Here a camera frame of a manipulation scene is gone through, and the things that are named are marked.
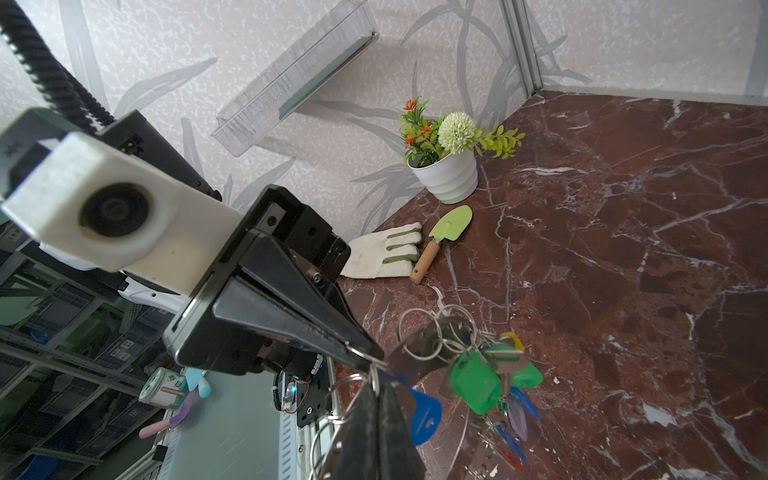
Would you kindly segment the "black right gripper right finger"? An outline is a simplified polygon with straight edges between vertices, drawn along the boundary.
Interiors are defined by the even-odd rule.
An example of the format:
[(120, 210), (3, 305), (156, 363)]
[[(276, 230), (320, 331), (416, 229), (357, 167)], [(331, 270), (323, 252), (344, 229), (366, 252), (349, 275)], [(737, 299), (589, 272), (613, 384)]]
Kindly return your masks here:
[(408, 425), (393, 387), (379, 393), (379, 478), (416, 480), (425, 477), (421, 457), (413, 444)]

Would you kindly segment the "key with blue tag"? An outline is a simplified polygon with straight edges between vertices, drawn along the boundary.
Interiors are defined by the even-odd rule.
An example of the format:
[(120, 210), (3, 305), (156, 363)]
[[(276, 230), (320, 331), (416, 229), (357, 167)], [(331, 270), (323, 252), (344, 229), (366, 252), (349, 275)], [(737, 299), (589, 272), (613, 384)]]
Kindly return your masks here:
[(421, 446), (430, 441), (442, 423), (442, 403), (393, 375), (384, 373), (383, 380), (395, 388), (412, 443)]

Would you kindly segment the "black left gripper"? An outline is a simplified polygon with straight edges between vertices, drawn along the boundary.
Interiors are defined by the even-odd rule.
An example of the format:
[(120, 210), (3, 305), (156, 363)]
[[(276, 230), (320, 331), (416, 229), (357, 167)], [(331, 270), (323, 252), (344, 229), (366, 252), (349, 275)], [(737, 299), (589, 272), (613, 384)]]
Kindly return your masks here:
[(366, 371), (382, 348), (337, 283), (351, 249), (289, 190), (267, 186), (163, 334), (174, 361), (308, 376), (318, 354)]

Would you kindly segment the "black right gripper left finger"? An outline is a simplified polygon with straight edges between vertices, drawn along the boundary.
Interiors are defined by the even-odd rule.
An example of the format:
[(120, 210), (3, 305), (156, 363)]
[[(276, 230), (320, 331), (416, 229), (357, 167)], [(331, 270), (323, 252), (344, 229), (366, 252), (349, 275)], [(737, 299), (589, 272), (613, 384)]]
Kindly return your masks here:
[(349, 413), (332, 439), (321, 479), (378, 478), (378, 397), (370, 385), (361, 388)]

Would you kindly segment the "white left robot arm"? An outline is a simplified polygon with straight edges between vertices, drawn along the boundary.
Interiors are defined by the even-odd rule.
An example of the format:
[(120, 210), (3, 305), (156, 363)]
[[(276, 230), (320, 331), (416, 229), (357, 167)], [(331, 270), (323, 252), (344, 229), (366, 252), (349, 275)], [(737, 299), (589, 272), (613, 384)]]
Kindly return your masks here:
[(85, 106), (14, 1), (1, 35), (47, 102), (1, 135), (1, 208), (25, 233), (180, 296), (163, 341), (183, 366), (305, 377), (323, 355), (387, 369), (337, 283), (350, 248), (317, 212), (277, 185), (245, 212), (225, 205), (147, 122)]

